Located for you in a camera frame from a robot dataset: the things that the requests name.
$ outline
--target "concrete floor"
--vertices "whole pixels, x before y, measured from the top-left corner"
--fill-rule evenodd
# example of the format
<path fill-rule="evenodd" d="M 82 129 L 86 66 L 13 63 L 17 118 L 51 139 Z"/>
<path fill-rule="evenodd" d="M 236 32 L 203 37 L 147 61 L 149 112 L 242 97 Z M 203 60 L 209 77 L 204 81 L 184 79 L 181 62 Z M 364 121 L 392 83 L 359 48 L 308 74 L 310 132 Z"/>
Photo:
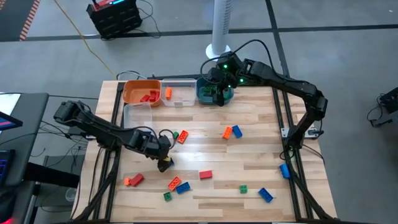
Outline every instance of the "concrete floor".
<path fill-rule="evenodd" d="M 84 34 L 96 34 L 85 9 L 90 1 L 59 0 Z M 211 0 L 149 0 L 161 31 L 211 29 Z M 395 0 L 272 0 L 278 27 L 365 26 L 398 24 Z M 148 5 L 138 1 L 147 12 Z M 234 0 L 231 28 L 271 28 L 264 0 Z M 147 19 L 141 29 L 154 32 Z M 28 37 L 76 35 L 52 0 L 42 0 Z M 282 69 L 272 33 L 231 34 L 235 49 L 250 39 L 270 48 L 276 69 Z M 398 220 L 398 132 L 387 124 L 374 129 L 366 114 L 380 93 L 397 87 L 398 29 L 280 33 L 290 75 L 317 85 L 329 99 L 320 138 L 331 192 L 339 218 L 369 223 Z M 206 60 L 210 35 L 88 40 L 114 73 L 136 70 L 145 76 L 196 74 Z M 113 77 L 87 51 L 81 40 L 0 43 L 0 91 L 49 92 L 56 95 L 98 97 L 101 82 Z M 241 58 L 262 60 L 256 44 L 239 52 Z M 61 99 L 52 98 L 45 121 Z M 96 101 L 85 101 L 93 109 Z M 61 156 L 69 142 L 40 136 L 32 154 L 46 147 L 46 155 Z M 34 159 L 41 163 L 42 157 Z M 67 219 L 70 212 L 39 210 L 36 223 Z"/>

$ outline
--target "orange bin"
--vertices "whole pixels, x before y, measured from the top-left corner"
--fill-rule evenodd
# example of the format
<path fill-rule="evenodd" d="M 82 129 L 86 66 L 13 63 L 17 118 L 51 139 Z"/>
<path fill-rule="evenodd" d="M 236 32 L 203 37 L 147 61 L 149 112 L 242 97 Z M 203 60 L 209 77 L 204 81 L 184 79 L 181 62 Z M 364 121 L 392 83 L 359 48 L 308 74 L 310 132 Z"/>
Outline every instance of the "orange bin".
<path fill-rule="evenodd" d="M 140 103 L 145 95 L 150 95 L 150 91 L 160 91 L 160 81 L 158 80 L 130 80 L 124 84 L 123 101 L 125 103 Z M 155 102 L 149 102 L 150 106 L 155 107 L 161 104 L 160 97 Z"/>

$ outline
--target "wooden table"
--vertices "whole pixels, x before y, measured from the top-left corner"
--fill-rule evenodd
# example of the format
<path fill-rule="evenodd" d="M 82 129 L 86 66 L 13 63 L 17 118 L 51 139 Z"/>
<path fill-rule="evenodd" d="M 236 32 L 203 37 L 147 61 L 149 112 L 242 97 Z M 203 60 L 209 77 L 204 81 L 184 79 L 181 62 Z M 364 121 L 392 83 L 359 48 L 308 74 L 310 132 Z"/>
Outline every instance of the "wooden table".
<path fill-rule="evenodd" d="M 111 120 L 117 82 L 103 83 L 96 115 Z M 282 94 L 279 94 L 283 107 Z M 289 96 L 294 121 L 305 112 L 300 98 Z M 119 108 L 121 122 L 123 101 Z M 164 173 L 157 170 L 157 161 L 122 149 L 118 181 L 114 195 L 112 222 L 222 222 L 294 221 L 289 183 L 283 179 L 278 166 L 282 151 L 272 90 L 269 87 L 239 87 L 232 102 L 224 107 L 200 105 L 174 108 L 160 106 L 152 109 L 155 131 L 186 130 L 189 137 L 184 144 L 177 143 L 170 151 L 175 166 Z M 241 139 L 222 138 L 225 127 L 238 124 Z M 318 141 L 305 140 L 305 144 L 319 151 Z M 81 172 L 81 196 L 75 217 L 87 206 L 93 168 L 99 147 L 88 145 Z M 101 173 L 103 153 L 96 168 L 94 192 Z M 305 149 L 301 150 L 308 189 L 327 213 L 336 212 L 322 160 Z M 212 170 L 213 178 L 200 180 L 199 171 Z M 126 187 L 123 178 L 137 173 L 145 180 L 137 187 Z M 168 184 L 179 176 L 188 181 L 191 191 L 166 202 L 163 194 Z M 239 185 L 246 184 L 248 192 L 239 193 Z M 265 203 L 258 191 L 265 187 L 275 198 Z M 300 210 L 305 216 L 299 189 Z M 101 204 L 100 217 L 104 217 L 107 192 Z"/>

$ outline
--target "teal plastic container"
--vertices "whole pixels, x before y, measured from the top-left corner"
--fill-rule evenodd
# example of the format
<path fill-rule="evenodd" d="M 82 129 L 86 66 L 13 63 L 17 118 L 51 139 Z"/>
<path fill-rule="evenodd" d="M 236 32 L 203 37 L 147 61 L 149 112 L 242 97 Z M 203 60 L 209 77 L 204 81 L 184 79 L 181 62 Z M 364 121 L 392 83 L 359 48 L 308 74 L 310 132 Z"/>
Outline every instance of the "teal plastic container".
<path fill-rule="evenodd" d="M 197 80 L 197 98 L 199 103 L 203 105 L 214 105 L 213 97 L 209 94 L 209 89 L 216 85 L 208 83 L 203 78 Z M 228 91 L 224 92 L 225 104 L 227 105 L 234 97 L 234 89 L 228 88 Z"/>

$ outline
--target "plastic bin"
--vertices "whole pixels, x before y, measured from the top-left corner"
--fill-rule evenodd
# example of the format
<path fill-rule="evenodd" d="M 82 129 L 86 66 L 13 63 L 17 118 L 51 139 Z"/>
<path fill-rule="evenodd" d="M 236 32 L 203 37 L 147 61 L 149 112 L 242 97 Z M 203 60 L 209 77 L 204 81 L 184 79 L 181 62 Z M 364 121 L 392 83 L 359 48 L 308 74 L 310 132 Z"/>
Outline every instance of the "plastic bin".
<path fill-rule="evenodd" d="M 197 81 L 193 78 L 166 78 L 161 81 L 160 98 L 166 106 L 193 106 L 196 99 Z M 166 88 L 172 89 L 171 99 L 166 99 Z"/>
<path fill-rule="evenodd" d="M 160 81 L 158 80 L 130 80 L 124 84 L 123 101 L 125 103 L 141 103 L 140 100 L 145 95 L 150 96 L 150 91 L 160 92 Z M 148 102 L 151 106 L 161 104 L 160 97 L 155 102 Z"/>
<path fill-rule="evenodd" d="M 204 105 L 213 105 L 213 97 L 208 94 L 205 90 L 206 88 L 216 88 L 216 85 L 208 83 L 203 78 L 199 78 L 197 81 L 197 97 L 198 101 Z M 225 104 L 228 104 L 232 98 L 234 97 L 234 89 L 228 88 L 227 91 L 224 92 Z"/>
<path fill-rule="evenodd" d="M 124 128 L 135 128 L 138 126 L 152 127 L 152 111 L 150 103 L 133 103 L 124 106 L 123 111 L 123 125 Z"/>

